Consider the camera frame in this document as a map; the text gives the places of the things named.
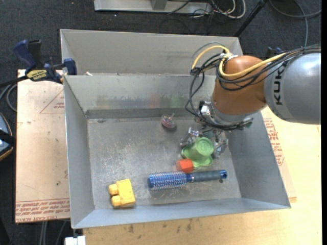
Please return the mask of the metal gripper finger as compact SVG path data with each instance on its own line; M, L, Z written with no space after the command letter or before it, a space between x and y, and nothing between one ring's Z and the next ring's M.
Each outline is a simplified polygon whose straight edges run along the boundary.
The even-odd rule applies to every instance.
M218 158L228 146L228 139L217 138L214 142L214 158Z
M180 146L183 148L188 145L195 143L196 139L199 137L200 132L198 130L193 130L192 127L189 127L186 134L180 140Z

